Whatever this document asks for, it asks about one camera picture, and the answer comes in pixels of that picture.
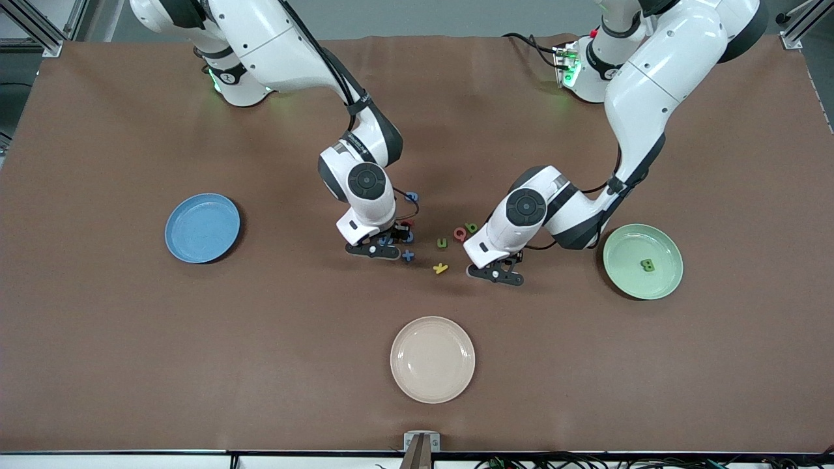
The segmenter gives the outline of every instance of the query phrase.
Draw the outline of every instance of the white robot link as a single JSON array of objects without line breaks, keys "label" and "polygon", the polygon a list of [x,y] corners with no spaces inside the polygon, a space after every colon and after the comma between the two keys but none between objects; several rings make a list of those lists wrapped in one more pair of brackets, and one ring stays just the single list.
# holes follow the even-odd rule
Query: white robot link
[{"label": "white robot link", "polygon": [[285,0],[130,0],[130,6],[152,31],[190,40],[215,88],[234,106],[257,104],[273,90],[335,91],[350,124],[319,156],[319,175],[336,199],[350,205],[336,223],[348,242],[345,250],[399,258],[393,243],[375,241],[409,236],[409,227],[397,223],[395,189],[383,170],[399,159],[402,137]]},{"label": "white robot link", "polygon": [[[648,175],[666,141],[666,121],[678,104],[717,63],[749,49],[764,33],[767,20],[759,0],[598,3],[604,13],[596,38],[582,38],[555,55],[564,69],[564,85],[580,98],[591,101],[595,93],[604,92],[605,115],[620,145],[614,173],[600,195],[589,199],[584,193],[595,190],[578,190],[553,166],[525,171],[487,223],[464,243],[474,263],[467,269],[469,276],[522,285],[524,277],[515,266],[541,227],[553,236],[551,245],[595,247],[611,214]],[[640,45],[646,30],[639,24],[652,15],[657,15],[655,31]],[[626,25],[629,29],[622,31]],[[617,64],[617,57],[622,63]]]}]

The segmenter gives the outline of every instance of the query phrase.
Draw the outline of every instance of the plate rim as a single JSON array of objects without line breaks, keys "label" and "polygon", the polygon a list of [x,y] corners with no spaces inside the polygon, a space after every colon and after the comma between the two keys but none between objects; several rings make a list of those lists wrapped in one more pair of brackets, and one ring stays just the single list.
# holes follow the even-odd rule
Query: plate rim
[{"label": "plate rim", "polygon": [[[404,332],[406,330],[408,330],[410,327],[412,327],[415,323],[418,323],[418,322],[421,322],[421,321],[426,321],[426,320],[440,320],[442,322],[445,322],[448,325],[451,325],[452,328],[457,328],[460,332],[463,333],[463,336],[469,342],[470,349],[472,350],[472,371],[469,373],[469,376],[466,378],[466,383],[460,388],[460,391],[456,392],[454,395],[452,395],[448,399],[444,399],[442,401],[427,401],[427,400],[423,400],[423,399],[418,398],[417,396],[412,395],[410,392],[408,392],[405,389],[403,384],[398,379],[397,373],[394,372],[394,348],[396,347],[397,343],[399,342],[400,337],[404,334]],[[472,338],[466,332],[466,330],[463,327],[460,326],[460,324],[454,322],[453,320],[451,320],[449,318],[443,317],[443,316],[428,315],[428,316],[422,316],[422,317],[419,317],[417,319],[414,319],[414,320],[410,321],[408,324],[404,325],[403,328],[400,329],[399,332],[397,333],[397,336],[394,338],[394,341],[391,342],[391,352],[389,353],[389,367],[391,369],[391,375],[394,377],[394,381],[397,383],[397,386],[399,387],[399,389],[401,391],[403,391],[403,393],[406,396],[410,397],[411,399],[413,399],[417,402],[423,403],[423,404],[443,404],[444,402],[452,401],[456,397],[463,394],[463,392],[466,391],[466,388],[468,388],[469,384],[472,382],[472,378],[475,376],[475,367],[476,366],[477,366],[477,356],[475,354],[475,344],[472,342]]]},{"label": "plate rim", "polygon": [[[632,291],[628,291],[625,288],[623,288],[623,286],[620,285],[617,282],[617,280],[615,280],[614,276],[611,275],[611,272],[609,270],[608,257],[610,255],[611,250],[614,249],[610,245],[611,237],[616,235],[617,232],[620,231],[620,230],[625,230],[625,229],[628,229],[628,228],[631,228],[631,227],[636,227],[636,226],[652,229],[655,232],[660,233],[661,235],[665,236],[669,240],[669,242],[672,244],[672,246],[675,248],[675,250],[673,252],[673,255],[676,255],[676,257],[681,261],[681,274],[678,276],[677,281],[675,281],[674,284],[671,285],[669,291],[666,292],[663,295],[636,295]],[[673,240],[671,238],[671,236],[666,234],[666,232],[664,232],[662,229],[659,229],[655,226],[651,226],[650,224],[645,224],[645,223],[624,224],[620,228],[617,228],[614,231],[612,231],[611,234],[608,235],[608,238],[605,239],[605,245],[602,247],[602,264],[605,267],[605,274],[608,275],[608,278],[611,280],[611,282],[613,282],[614,285],[616,285],[616,287],[618,289],[620,289],[620,291],[626,293],[629,296],[633,296],[633,297],[637,298],[638,300],[659,300],[661,298],[665,298],[665,297],[671,295],[672,293],[674,293],[675,290],[677,290],[677,287],[681,284],[681,281],[683,280],[684,264],[683,264],[683,254],[681,254],[681,248],[679,248],[677,243],[675,243],[675,240]]]},{"label": "plate rim", "polygon": [[[183,259],[183,257],[171,245],[173,243],[173,236],[172,235],[169,236],[171,234],[171,231],[173,230],[174,216],[177,214],[177,212],[181,208],[183,208],[186,204],[192,202],[194,199],[199,199],[199,198],[203,198],[203,197],[207,197],[207,196],[208,197],[219,197],[227,206],[231,207],[232,210],[234,211],[235,222],[236,222],[235,227],[234,227],[234,237],[232,238],[231,243],[229,243],[229,245],[226,246],[225,249],[223,249],[222,253],[220,253],[219,255],[214,256],[211,259],[208,259],[208,260],[187,260],[187,259]],[[203,192],[202,194],[195,194],[195,195],[192,195],[191,197],[188,197],[186,200],[183,200],[179,204],[177,204],[177,206],[174,207],[174,209],[171,211],[171,214],[168,216],[168,221],[165,222],[165,233],[164,233],[165,234],[165,246],[168,248],[168,252],[171,253],[171,255],[174,256],[175,258],[177,258],[178,260],[182,260],[183,262],[188,263],[188,264],[205,264],[206,262],[211,262],[212,260],[216,260],[220,256],[226,254],[229,251],[229,249],[231,249],[231,247],[234,245],[234,242],[238,239],[238,236],[240,236],[240,224],[241,224],[241,222],[240,222],[240,211],[238,210],[238,206],[229,197],[226,197],[223,194],[218,194],[216,192]]]}]

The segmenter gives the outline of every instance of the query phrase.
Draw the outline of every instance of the plate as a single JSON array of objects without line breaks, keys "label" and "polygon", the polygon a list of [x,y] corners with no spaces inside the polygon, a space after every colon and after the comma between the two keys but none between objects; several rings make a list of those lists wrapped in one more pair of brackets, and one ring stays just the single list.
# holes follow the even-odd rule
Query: plate
[{"label": "plate", "polygon": [[408,397],[425,404],[455,399],[475,373],[475,348],[452,320],[426,316],[411,321],[391,346],[391,373]]},{"label": "plate", "polygon": [[602,261],[614,285],[641,300],[669,295],[683,278],[683,258],[675,242],[647,224],[627,224],[611,233]]},{"label": "plate", "polygon": [[220,194],[189,197],[165,225],[165,244],[179,260],[202,264],[223,255],[240,233],[240,213]]}]

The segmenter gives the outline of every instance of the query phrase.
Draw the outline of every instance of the table surface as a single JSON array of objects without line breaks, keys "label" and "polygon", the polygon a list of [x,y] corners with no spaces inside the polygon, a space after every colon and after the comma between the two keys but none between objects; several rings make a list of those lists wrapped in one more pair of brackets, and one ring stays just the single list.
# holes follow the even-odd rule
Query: table surface
[{"label": "table surface", "polygon": [[[347,121],[331,92],[233,108],[183,43],[67,43],[44,62],[0,174],[0,449],[383,449],[415,428],[447,450],[830,444],[834,139],[799,53],[763,38],[671,117],[610,229],[663,229],[686,272],[636,301],[599,250],[528,253],[513,289],[435,245],[530,166],[605,180],[600,105],[509,39],[328,47],[404,135],[389,175],[420,193],[411,265],[344,252],[346,206],[315,169]],[[186,265],[163,227],[207,191],[236,202],[244,233],[226,259]],[[457,321],[477,355],[437,406],[389,371],[423,315]]]}]

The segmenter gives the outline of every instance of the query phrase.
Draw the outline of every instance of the green plate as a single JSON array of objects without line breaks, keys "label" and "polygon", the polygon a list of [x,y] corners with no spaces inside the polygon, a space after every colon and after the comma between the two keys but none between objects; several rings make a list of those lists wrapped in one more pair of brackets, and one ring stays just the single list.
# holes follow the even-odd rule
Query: green plate
[{"label": "green plate", "polygon": [[669,295],[683,277],[683,258],[675,242],[648,224],[627,224],[611,233],[602,261],[611,281],[641,300]]}]

